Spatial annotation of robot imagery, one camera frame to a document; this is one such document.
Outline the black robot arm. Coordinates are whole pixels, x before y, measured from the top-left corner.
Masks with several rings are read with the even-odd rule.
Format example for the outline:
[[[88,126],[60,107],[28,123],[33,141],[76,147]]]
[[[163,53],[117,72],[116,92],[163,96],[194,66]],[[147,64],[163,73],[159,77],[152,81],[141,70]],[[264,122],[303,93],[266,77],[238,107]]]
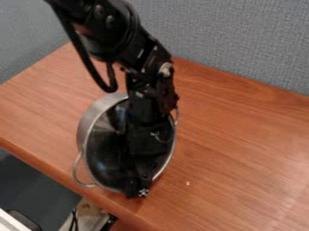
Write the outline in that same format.
[[[80,60],[105,92],[77,127],[78,157],[92,182],[84,187],[144,198],[169,162],[179,95],[171,55],[143,29],[125,0],[44,0]]]

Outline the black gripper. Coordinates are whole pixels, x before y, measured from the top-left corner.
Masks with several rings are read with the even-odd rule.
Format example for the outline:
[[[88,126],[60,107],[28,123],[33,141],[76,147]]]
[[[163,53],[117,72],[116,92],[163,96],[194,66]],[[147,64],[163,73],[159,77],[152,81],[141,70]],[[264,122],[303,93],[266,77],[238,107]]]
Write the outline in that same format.
[[[156,178],[169,162],[175,146],[175,124],[163,116],[149,124],[117,120],[117,173],[125,178],[128,199],[145,198]]]

